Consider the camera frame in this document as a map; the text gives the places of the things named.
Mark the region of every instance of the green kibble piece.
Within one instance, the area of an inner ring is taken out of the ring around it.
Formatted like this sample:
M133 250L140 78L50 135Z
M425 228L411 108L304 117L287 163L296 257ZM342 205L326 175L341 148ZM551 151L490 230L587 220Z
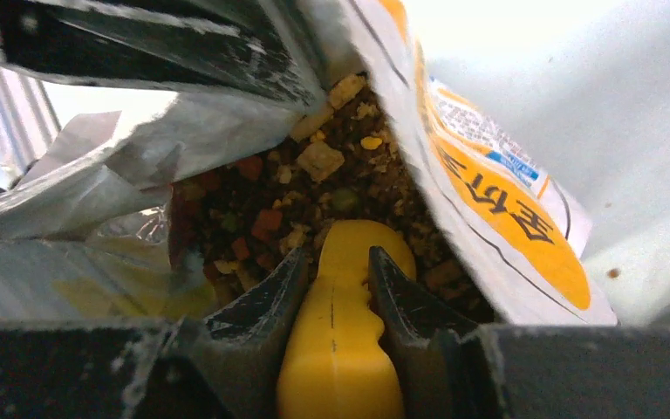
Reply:
M234 233L237 230L237 216L232 213L225 214L221 226L223 230Z
M352 212L359 206L359 196L353 189L340 188L332 192L332 207L340 212Z

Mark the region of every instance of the black metal jaw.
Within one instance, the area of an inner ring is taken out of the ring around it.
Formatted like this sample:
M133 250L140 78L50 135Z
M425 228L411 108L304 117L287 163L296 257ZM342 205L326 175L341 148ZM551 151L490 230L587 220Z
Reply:
M0 65L63 84L229 89L298 111L324 59L291 0L0 0Z
M670 418L670 328L484 325L371 249L409 418Z
M274 418L301 250L203 323L0 322L0 417Z

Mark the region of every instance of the orange label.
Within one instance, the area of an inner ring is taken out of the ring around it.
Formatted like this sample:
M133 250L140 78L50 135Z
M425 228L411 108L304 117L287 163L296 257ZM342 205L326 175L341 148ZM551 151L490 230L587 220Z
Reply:
M447 98L455 100L458 103L462 103L463 105L466 105L466 106L470 107L471 109L476 109L476 106L474 106L474 104L472 104L468 100L465 100L461 96L459 96L459 95L457 95L457 94L455 94L455 93L453 93L453 92L451 92L447 89L444 89L444 88L441 87L441 88L438 89L438 93L442 94L443 96L445 96Z
M462 149L446 140L424 88L419 47L416 55L415 81L423 127L458 196L569 302L581 310L589 308L591 294L584 268L543 207L514 182L484 166L470 148Z
M402 41L407 42L407 12L400 0L379 0L384 9L392 16L394 24L400 31Z

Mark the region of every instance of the blue printed logo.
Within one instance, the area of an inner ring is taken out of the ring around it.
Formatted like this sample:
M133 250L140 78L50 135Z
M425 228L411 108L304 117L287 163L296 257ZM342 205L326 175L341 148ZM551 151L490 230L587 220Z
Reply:
M525 186L530 186L530 181L528 181L527 178L530 178L532 181L538 179L538 172L525 164L524 161L518 159L516 155L512 155L510 153L500 154L496 151L492 151L487 155L487 157L490 160L494 160L502 164L505 168L508 168L509 171L512 172L515 177L520 179L520 182L522 182Z

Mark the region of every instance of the yellow kibble piece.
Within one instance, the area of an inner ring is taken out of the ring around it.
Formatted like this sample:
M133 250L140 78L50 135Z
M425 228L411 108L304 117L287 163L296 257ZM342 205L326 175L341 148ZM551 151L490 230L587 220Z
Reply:
M232 273L232 266L225 260L216 260L215 267L222 275L229 275Z
M311 142L317 142L317 141L324 141L325 140L325 133L322 132L321 129L317 130L316 133L310 137Z
M379 137L364 137L364 139L360 141L360 146L366 150L375 150L376 148L379 148L383 142L384 141Z

